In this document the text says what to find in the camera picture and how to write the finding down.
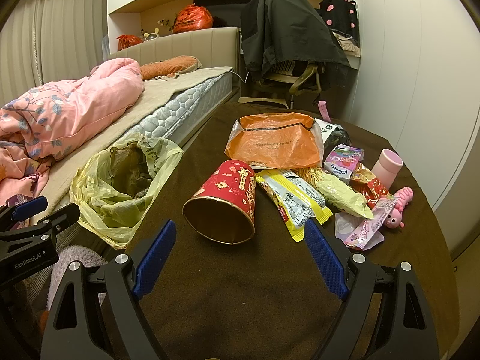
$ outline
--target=pink caterpillar toy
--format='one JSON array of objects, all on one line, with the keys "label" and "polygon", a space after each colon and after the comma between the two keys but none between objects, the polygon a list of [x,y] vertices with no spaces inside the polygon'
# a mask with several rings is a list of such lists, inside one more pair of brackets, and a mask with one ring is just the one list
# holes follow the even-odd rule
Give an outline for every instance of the pink caterpillar toy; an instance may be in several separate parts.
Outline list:
[{"label": "pink caterpillar toy", "polygon": [[395,204],[395,208],[392,210],[390,215],[387,216],[387,219],[384,221],[384,225],[390,229],[394,229],[398,226],[403,228],[405,224],[402,222],[402,212],[410,200],[413,198],[413,191],[410,187],[403,187],[395,193],[395,196],[398,197],[398,201]]}]

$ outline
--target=pillow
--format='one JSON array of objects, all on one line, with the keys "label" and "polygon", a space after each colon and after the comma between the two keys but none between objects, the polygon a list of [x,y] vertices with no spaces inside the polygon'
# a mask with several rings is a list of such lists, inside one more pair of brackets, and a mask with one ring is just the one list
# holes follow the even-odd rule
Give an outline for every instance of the pillow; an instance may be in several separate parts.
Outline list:
[{"label": "pillow", "polygon": [[169,78],[178,74],[189,73],[200,69],[202,64],[194,56],[176,56],[166,61],[144,64],[140,67],[143,80],[149,80],[155,77],[167,76]]}]

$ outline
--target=brown tablecloth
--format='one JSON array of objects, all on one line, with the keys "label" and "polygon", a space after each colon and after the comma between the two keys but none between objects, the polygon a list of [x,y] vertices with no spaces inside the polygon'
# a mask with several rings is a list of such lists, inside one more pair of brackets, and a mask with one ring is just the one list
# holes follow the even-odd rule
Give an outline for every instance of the brown tablecloth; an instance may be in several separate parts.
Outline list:
[{"label": "brown tablecloth", "polygon": [[[184,202],[228,159],[224,150],[234,121],[262,112],[278,110],[240,103],[219,107],[184,154],[129,245],[131,250],[140,239],[152,236],[165,218],[177,224],[177,243],[170,258],[153,292],[141,301],[171,360],[308,360],[338,311],[340,301],[328,292],[305,242],[292,240],[275,205],[259,187],[255,236],[244,244],[211,242],[182,216]],[[349,123],[342,125],[352,145],[365,150],[368,168],[383,148],[391,148],[384,138]],[[391,190],[404,186],[414,191],[404,212],[405,228],[383,230],[385,241],[366,254],[384,266],[400,261],[413,265],[444,354],[458,332],[453,267],[434,213],[406,166]],[[335,220],[328,220],[325,227],[333,234]],[[373,312],[352,358],[362,356],[368,345],[379,295],[374,295],[372,304]]]}]

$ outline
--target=curtain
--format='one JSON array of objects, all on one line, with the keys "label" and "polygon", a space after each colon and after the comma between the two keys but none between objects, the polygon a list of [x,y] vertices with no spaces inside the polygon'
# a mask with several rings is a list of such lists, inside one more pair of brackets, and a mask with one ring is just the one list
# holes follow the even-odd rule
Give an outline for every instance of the curtain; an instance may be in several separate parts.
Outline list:
[{"label": "curtain", "polygon": [[37,0],[20,0],[0,32],[0,107],[41,84],[35,61]]},{"label": "curtain", "polygon": [[87,76],[103,62],[107,0],[38,0],[35,30],[45,83]]},{"label": "curtain", "polygon": [[0,106],[103,62],[107,0],[20,0],[0,32]]}]

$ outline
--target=pink candy wrapper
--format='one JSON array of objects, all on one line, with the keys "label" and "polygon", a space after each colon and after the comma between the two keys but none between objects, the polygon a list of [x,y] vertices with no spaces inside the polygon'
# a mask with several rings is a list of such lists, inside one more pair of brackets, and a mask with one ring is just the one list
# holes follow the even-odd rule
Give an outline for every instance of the pink candy wrapper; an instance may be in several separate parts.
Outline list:
[{"label": "pink candy wrapper", "polygon": [[[347,214],[346,212],[337,212],[335,214],[335,237],[345,242],[350,237],[350,234],[363,222],[365,222],[365,219]],[[378,231],[370,238],[363,250],[371,249],[384,240],[383,234]]]},{"label": "pink candy wrapper", "polygon": [[397,202],[397,196],[383,196],[381,197],[376,206],[371,210],[373,213],[373,219],[367,219],[360,223],[358,227],[343,240],[345,245],[349,248],[365,250],[369,249],[367,244],[375,235],[377,230],[383,225],[383,221],[392,212]]}]

